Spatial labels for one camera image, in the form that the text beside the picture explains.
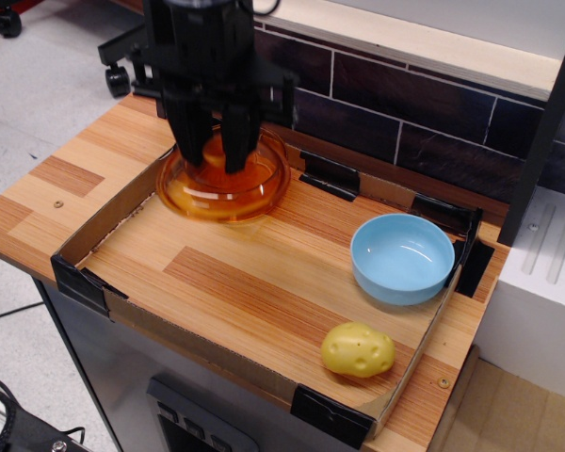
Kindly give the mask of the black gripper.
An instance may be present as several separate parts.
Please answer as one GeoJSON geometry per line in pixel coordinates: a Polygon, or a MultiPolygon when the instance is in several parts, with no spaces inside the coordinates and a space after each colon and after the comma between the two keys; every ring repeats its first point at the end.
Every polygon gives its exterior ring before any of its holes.
{"type": "Polygon", "coordinates": [[[251,1],[144,1],[147,42],[131,52],[135,63],[161,78],[170,129],[183,159],[203,161],[213,136],[212,114],[222,114],[225,172],[238,173],[257,146],[260,123],[296,122],[296,75],[259,56],[251,1]]]}

